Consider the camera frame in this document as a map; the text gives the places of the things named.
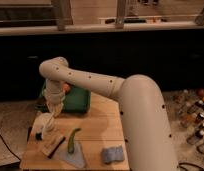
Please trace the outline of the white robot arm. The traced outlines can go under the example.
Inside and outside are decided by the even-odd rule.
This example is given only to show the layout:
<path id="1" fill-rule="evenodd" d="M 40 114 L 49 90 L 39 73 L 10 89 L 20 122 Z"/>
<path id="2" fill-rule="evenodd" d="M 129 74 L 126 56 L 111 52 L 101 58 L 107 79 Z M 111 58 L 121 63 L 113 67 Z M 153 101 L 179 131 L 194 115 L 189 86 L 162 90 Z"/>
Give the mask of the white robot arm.
<path id="1" fill-rule="evenodd" d="M 46 79 L 48 99 L 53 104 L 61 102 L 63 82 L 118 103 L 132 171 L 179 171 L 165 102 L 153 79 L 139 74 L 123 79 L 74 70 L 63 57 L 43 61 L 39 72 Z"/>

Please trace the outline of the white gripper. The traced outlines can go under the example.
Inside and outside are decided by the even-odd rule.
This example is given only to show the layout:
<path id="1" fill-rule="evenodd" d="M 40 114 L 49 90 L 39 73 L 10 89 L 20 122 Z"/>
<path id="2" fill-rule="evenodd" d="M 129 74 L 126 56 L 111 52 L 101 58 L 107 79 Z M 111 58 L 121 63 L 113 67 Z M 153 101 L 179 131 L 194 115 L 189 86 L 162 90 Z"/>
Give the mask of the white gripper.
<path id="1" fill-rule="evenodd" d="M 56 102 L 47 101 L 46 104 L 47 104 L 49 112 L 52 114 L 53 117 L 59 116 L 64 106 L 62 100 L 56 101 Z"/>

